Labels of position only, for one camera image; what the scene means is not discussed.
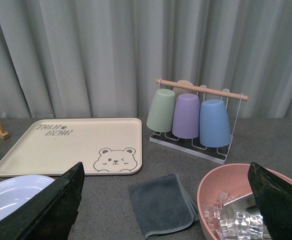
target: purple cup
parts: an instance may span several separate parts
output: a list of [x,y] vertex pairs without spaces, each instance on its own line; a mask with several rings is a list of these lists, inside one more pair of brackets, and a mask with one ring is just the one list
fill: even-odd
[[172,123],[172,134],[181,139],[199,136],[200,101],[197,95],[184,93],[178,96]]

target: cup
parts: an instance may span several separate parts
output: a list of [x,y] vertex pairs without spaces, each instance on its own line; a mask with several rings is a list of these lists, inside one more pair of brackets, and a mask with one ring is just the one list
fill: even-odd
[[213,99],[202,102],[199,126],[203,146],[219,148],[230,144],[230,125],[224,101]]
[[160,133],[171,131],[175,96],[175,93],[169,89],[161,88],[156,91],[148,113],[148,128]]
[[[186,84],[186,85],[193,86],[193,84],[187,80],[179,80],[177,82],[180,84]],[[193,94],[194,93],[194,91],[192,91],[192,90],[188,90],[188,89],[184,89],[184,88],[180,88],[180,87],[174,87],[172,89],[172,91],[176,94],[176,99],[178,99],[179,95],[181,95],[181,94]]]
[[178,96],[172,123],[172,134],[182,139],[199,136],[200,102],[195,94],[184,93]]

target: bowl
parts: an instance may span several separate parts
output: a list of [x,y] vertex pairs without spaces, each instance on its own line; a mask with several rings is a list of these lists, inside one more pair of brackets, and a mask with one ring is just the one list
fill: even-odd
[[[208,172],[201,180],[197,192],[197,203],[200,224],[207,240],[219,240],[219,238],[209,229],[204,218],[204,207],[217,203],[218,196],[223,191],[228,191],[235,198],[252,193],[248,181],[249,167],[250,164],[245,163],[223,165]],[[271,169],[268,170],[292,185],[292,179]]]
[[0,220],[54,181],[43,175],[17,176],[0,182]]

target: pink bowl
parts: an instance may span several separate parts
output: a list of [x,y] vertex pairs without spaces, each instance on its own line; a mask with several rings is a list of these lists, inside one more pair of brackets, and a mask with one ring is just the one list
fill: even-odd
[[[217,203],[218,196],[222,191],[229,191],[234,197],[251,193],[248,181],[249,167],[250,164],[244,163],[223,165],[208,172],[201,180],[197,193],[197,203],[200,224],[207,240],[219,240],[219,238],[212,233],[205,221],[204,206],[212,206]],[[271,169],[268,170],[292,185],[292,179]]]

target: green cup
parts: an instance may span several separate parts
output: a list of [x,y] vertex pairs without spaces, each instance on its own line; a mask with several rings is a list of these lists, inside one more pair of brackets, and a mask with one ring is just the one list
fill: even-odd
[[165,88],[158,89],[152,99],[147,126],[153,131],[166,133],[172,129],[176,94]]

